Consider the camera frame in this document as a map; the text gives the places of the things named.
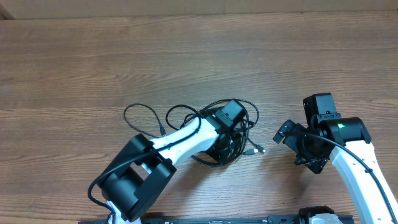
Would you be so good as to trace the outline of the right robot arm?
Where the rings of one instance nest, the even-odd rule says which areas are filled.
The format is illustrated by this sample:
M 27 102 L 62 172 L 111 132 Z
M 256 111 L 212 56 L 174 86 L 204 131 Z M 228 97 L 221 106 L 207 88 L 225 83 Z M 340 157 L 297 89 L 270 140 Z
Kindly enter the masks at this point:
M 372 138 L 359 117 L 343 118 L 331 93 L 303 99 L 307 127 L 288 119 L 274 142 L 296 154 L 297 166 L 320 174 L 331 162 L 362 223 L 397 223 L 397 201 L 376 159 Z

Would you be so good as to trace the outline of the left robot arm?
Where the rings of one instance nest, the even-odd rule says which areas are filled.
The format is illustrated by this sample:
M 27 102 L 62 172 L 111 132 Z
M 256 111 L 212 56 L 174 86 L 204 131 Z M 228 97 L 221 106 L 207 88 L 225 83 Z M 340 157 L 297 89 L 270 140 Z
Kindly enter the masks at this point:
M 243 147 L 247 111 L 235 99 L 225 106 L 196 111 L 176 132 L 130 139 L 94 183 L 101 189 L 109 223 L 132 223 L 153 205 L 176 172 L 176 165 L 199 152 L 223 166 Z

